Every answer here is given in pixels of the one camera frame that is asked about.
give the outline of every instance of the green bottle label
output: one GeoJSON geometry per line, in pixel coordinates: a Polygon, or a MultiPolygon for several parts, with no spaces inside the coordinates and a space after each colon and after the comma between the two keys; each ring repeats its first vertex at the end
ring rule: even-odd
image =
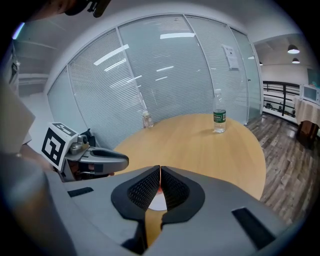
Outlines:
{"type": "Polygon", "coordinates": [[[226,111],[213,112],[213,120],[215,123],[224,123],[226,121],[226,111]]]}

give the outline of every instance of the door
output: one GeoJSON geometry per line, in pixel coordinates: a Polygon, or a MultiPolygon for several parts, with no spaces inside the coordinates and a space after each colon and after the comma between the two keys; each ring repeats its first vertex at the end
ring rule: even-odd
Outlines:
{"type": "Polygon", "coordinates": [[[249,98],[249,114],[248,119],[260,116],[261,106],[261,85],[258,72],[257,61],[255,59],[254,51],[246,35],[233,30],[234,37],[239,45],[242,55],[246,78],[248,81],[248,98],[249,98]]]}

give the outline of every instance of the ceiling light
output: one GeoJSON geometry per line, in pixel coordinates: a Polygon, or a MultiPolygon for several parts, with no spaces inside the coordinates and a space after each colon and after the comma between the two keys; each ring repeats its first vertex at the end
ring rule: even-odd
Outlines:
{"type": "Polygon", "coordinates": [[[116,66],[118,66],[118,65],[120,65],[120,64],[122,64],[122,63],[124,63],[124,62],[126,62],[126,59],[124,58],[123,60],[121,60],[121,61],[119,61],[118,63],[116,63],[116,64],[113,64],[113,65],[111,65],[110,67],[108,67],[108,68],[106,68],[104,71],[109,71],[109,70],[111,70],[111,69],[113,69],[114,67],[116,67],[116,66]]]}
{"type": "Polygon", "coordinates": [[[195,33],[171,33],[171,34],[161,34],[160,39],[166,38],[193,38],[195,33]]]}
{"type": "Polygon", "coordinates": [[[119,47],[118,49],[115,49],[111,52],[109,52],[108,54],[104,55],[103,57],[101,57],[100,59],[98,59],[95,63],[93,63],[94,65],[98,66],[99,64],[101,64],[102,62],[105,62],[107,59],[111,58],[112,56],[122,52],[125,49],[128,49],[129,45],[124,45],[119,47]]]}
{"type": "Polygon", "coordinates": [[[297,58],[294,58],[294,59],[292,60],[292,63],[294,63],[294,64],[299,64],[300,61],[299,61],[297,58]]]}
{"type": "Polygon", "coordinates": [[[167,76],[161,77],[161,78],[159,78],[159,79],[156,79],[156,81],[159,81],[159,80],[162,80],[162,79],[165,79],[165,78],[167,78],[167,76]]]}
{"type": "Polygon", "coordinates": [[[298,47],[296,47],[293,44],[290,44],[288,47],[288,53],[289,54],[298,54],[298,53],[300,53],[300,51],[298,50],[298,47]]]}
{"type": "Polygon", "coordinates": [[[157,70],[157,72],[160,72],[160,71],[164,71],[164,70],[169,70],[169,69],[172,69],[174,66],[167,66],[167,67],[164,67],[164,68],[160,68],[157,70]]]}
{"type": "Polygon", "coordinates": [[[17,39],[17,37],[19,36],[19,33],[20,33],[20,31],[22,30],[22,28],[24,27],[24,25],[25,25],[25,23],[22,22],[22,23],[20,23],[20,25],[16,28],[16,30],[15,30],[13,36],[12,36],[12,39],[13,39],[13,40],[17,39]]]}

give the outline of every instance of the black mesh panel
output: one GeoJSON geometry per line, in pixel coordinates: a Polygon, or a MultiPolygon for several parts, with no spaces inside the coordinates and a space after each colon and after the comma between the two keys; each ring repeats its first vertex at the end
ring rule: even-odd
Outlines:
{"type": "Polygon", "coordinates": [[[190,194],[190,189],[186,184],[163,169],[161,171],[161,188],[168,211],[181,205],[190,194]]]}
{"type": "Polygon", "coordinates": [[[131,202],[146,211],[160,187],[159,180],[160,172],[154,171],[132,185],[127,191],[127,195],[131,202]]]}

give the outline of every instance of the white ceiling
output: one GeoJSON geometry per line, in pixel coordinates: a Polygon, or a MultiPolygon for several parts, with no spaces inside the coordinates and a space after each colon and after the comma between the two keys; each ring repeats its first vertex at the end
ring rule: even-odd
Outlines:
{"type": "Polygon", "coordinates": [[[300,61],[299,65],[315,68],[316,58],[309,47],[308,42],[301,34],[283,35],[270,38],[264,42],[254,44],[259,61],[263,65],[295,65],[293,58],[300,61]],[[295,45],[300,52],[298,54],[288,53],[289,45],[295,45]]]}

